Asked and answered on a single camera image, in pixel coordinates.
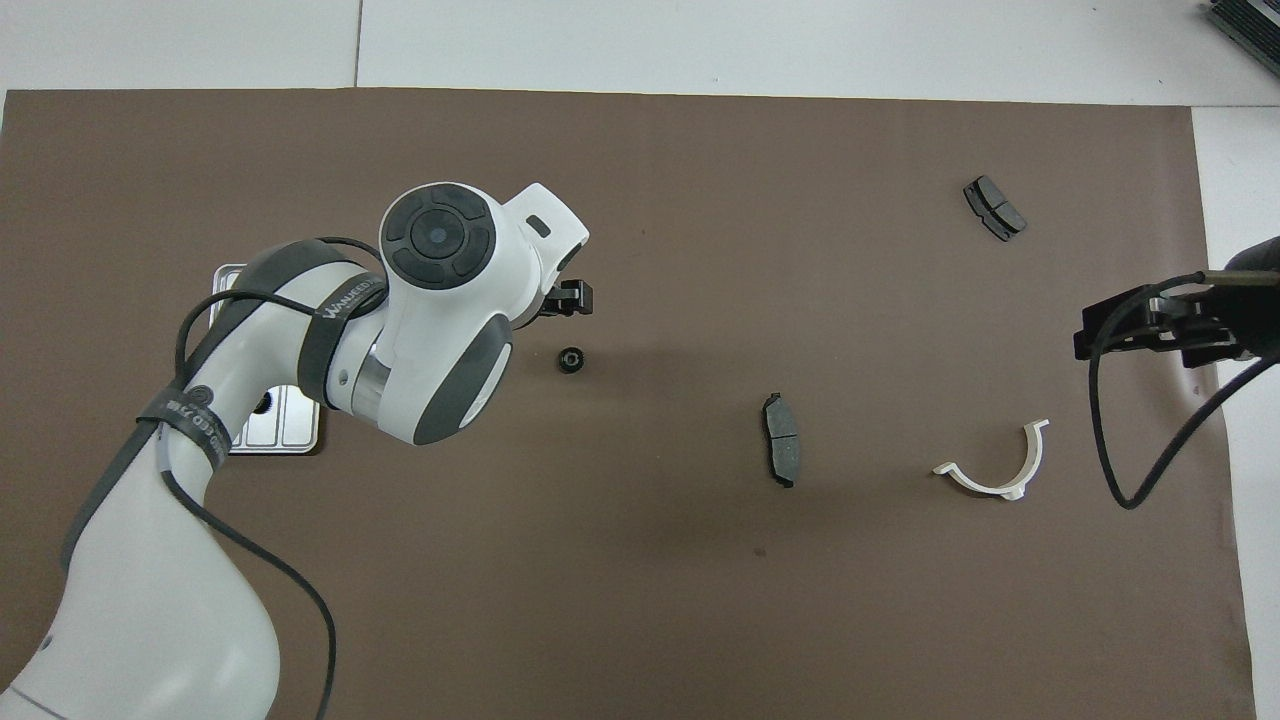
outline brown mat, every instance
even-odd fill
[[[1093,456],[1080,307],[1204,266],[1183,108],[525,92],[12,92],[0,141],[0,683],[61,592],[68,523],[166,379],[223,263],[374,240],[387,204],[540,181],[593,232],[596,313],[517,333],[467,432],[325,418],[312,457],[233,459],[210,506],[325,593],[330,717],[1252,717],[1222,424],[1149,502]],[[961,188],[1030,228],[1002,243]],[[554,366],[566,345],[588,366]],[[1213,389],[1103,365],[1133,487]],[[782,392],[797,486],[767,470]],[[1048,418],[1019,502],[1000,482]],[[305,717],[324,634],[233,557]]]

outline small black wheel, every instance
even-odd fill
[[[568,346],[561,350],[556,364],[559,365],[562,373],[576,373],[586,364],[586,354],[582,352],[581,347]]]

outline robot end effector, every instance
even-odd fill
[[[413,445],[465,428],[502,379],[512,328],[591,313],[588,283],[556,282],[588,234],[536,183],[506,204],[458,183],[401,195],[379,231],[384,324],[365,341],[349,411]]]
[[[1280,354],[1280,237],[1254,245],[1231,258],[1224,270],[1203,275],[1203,284],[1215,287],[1149,299],[1116,327],[1103,352],[1178,350],[1185,368]],[[1073,337],[1075,359],[1088,360],[1111,313],[1148,287],[1082,310],[1083,329]]]

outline black velcro strap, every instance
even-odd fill
[[[200,396],[166,387],[138,414],[138,420],[157,420],[191,438],[216,470],[232,448],[232,436],[223,420]]]
[[[387,281],[374,273],[353,275],[311,314],[311,324],[307,325],[302,351],[298,354],[298,387],[307,397],[333,407],[325,386],[342,332],[347,328],[351,314],[385,287]]]

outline metal device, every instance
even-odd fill
[[[1280,354],[1280,237],[1231,258],[1222,270],[1206,270],[1203,292],[1144,299],[1100,338],[1107,318],[1152,286],[1126,290],[1080,311],[1082,329],[1073,336],[1075,359],[1088,360],[1094,346],[1103,352],[1125,350],[1180,351],[1183,366],[1219,360],[1245,360]]]
[[[556,284],[588,231],[540,184],[504,204],[460,183],[404,192],[379,231],[385,277],[325,240],[339,238],[262,252],[209,299],[223,300],[209,333],[189,356],[179,348],[174,380],[73,524],[58,614],[0,694],[0,719],[265,717],[275,632],[200,507],[228,428],[294,384],[402,441],[435,442],[486,406],[512,328],[591,310],[586,283]]]
[[[1170,296],[1167,291],[1212,286],[1203,292]],[[1160,482],[1188,438],[1240,388],[1280,364],[1280,237],[1240,251],[1222,270],[1201,270],[1123,292],[1082,311],[1075,357],[1089,361],[1089,415],[1098,464],[1116,505],[1134,510]],[[1107,454],[1098,400],[1098,370],[1107,352],[1179,350],[1183,365],[1196,368],[1228,357],[1257,360],[1219,388],[1183,423],[1147,471],[1125,495]]]
[[[1210,0],[1204,17],[1280,76],[1280,0]]]

